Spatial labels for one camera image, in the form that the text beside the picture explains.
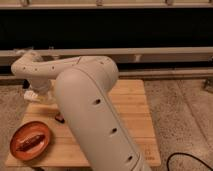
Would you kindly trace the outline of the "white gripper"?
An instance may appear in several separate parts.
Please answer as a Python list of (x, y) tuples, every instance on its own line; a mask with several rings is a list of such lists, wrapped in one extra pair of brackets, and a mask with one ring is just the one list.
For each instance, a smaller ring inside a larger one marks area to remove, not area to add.
[(38, 94), (46, 94), (51, 89), (51, 81), (48, 79), (32, 79), (32, 90)]

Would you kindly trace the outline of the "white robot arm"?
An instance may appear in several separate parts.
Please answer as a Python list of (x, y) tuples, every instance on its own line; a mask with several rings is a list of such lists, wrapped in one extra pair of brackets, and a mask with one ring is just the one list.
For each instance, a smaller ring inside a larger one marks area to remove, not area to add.
[(117, 65), (110, 57), (45, 61), (29, 50), (11, 71), (39, 93), (54, 89), (59, 111), (93, 171), (151, 171), (109, 98), (118, 80)]

